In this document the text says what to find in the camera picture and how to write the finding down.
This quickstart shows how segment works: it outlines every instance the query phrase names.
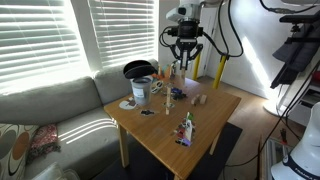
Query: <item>white robot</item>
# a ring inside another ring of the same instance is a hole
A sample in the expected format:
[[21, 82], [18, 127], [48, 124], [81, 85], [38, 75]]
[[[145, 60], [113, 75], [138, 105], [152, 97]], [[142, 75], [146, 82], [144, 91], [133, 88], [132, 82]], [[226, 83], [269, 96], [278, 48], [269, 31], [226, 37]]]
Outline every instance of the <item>white robot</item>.
[[[170, 27], [168, 35], [177, 36], [176, 44], [169, 45], [173, 55], [178, 60], [186, 60], [185, 66], [181, 62], [180, 69], [187, 67], [187, 61], [193, 60], [201, 51], [202, 44], [197, 44], [197, 37], [202, 36], [200, 23], [201, 8], [217, 7], [223, 0], [180, 0], [180, 6], [172, 9], [166, 18], [177, 22], [178, 26]], [[319, 5], [315, 0], [281, 0], [292, 5]], [[272, 176], [275, 180], [320, 180], [320, 102], [312, 108], [311, 118], [302, 140], [283, 159], [272, 166]]]

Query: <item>label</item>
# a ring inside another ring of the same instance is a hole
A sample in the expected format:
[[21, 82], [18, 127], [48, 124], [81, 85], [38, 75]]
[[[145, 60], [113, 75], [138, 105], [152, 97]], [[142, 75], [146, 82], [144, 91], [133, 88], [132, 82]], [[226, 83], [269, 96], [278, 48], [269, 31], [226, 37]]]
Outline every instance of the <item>label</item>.
[[138, 88], [133, 87], [132, 90], [133, 90], [133, 95], [135, 97], [144, 98], [143, 89], [138, 89]]

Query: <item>gray couch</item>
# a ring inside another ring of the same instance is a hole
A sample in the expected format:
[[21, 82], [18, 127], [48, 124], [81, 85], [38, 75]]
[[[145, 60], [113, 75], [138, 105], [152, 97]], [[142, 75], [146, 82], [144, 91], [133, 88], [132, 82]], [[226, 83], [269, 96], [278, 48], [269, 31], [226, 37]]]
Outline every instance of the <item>gray couch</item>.
[[122, 69], [0, 97], [0, 123], [58, 127], [61, 152], [36, 158], [26, 166], [26, 179], [53, 162], [89, 179], [120, 157], [117, 127], [103, 105], [132, 91]]

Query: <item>patterned pillow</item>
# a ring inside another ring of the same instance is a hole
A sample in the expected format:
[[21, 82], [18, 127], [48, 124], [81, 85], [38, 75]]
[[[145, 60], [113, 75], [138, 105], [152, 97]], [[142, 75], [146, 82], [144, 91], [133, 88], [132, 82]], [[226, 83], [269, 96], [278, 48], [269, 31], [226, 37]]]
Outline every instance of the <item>patterned pillow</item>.
[[42, 126], [37, 130], [31, 143], [27, 164], [32, 163], [35, 158], [52, 151], [60, 151], [60, 146], [58, 146], [57, 126], [55, 124]]
[[37, 128], [0, 124], [0, 179], [23, 179], [26, 152]]

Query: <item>gray carpet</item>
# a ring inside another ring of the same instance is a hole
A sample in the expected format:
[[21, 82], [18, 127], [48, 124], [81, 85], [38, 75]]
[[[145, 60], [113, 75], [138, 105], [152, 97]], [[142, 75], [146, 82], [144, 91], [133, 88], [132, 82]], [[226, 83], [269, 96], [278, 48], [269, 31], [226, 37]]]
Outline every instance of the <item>gray carpet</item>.
[[[221, 132], [214, 154], [209, 155], [209, 149], [202, 157], [196, 168], [189, 176], [189, 180], [218, 179], [226, 164], [242, 129], [227, 123]], [[122, 168], [118, 159], [111, 166], [97, 175], [95, 180], [172, 180], [172, 174], [155, 157], [153, 157], [138, 142], [134, 142], [129, 149], [130, 165]]]

